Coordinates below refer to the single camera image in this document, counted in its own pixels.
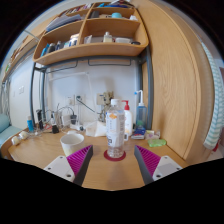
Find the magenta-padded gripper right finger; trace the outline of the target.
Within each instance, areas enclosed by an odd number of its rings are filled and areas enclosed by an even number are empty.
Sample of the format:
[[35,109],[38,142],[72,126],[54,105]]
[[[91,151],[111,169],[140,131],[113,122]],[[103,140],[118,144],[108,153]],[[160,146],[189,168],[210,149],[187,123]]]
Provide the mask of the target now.
[[137,159],[140,172],[145,184],[160,180],[182,169],[169,156],[158,156],[155,153],[136,145],[134,155]]

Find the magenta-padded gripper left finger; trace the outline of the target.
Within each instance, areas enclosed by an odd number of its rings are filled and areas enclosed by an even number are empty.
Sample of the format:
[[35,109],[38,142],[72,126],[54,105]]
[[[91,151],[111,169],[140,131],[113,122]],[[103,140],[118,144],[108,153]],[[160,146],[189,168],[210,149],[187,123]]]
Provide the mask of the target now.
[[58,156],[44,170],[81,186],[92,156],[93,146],[89,145],[68,157]]

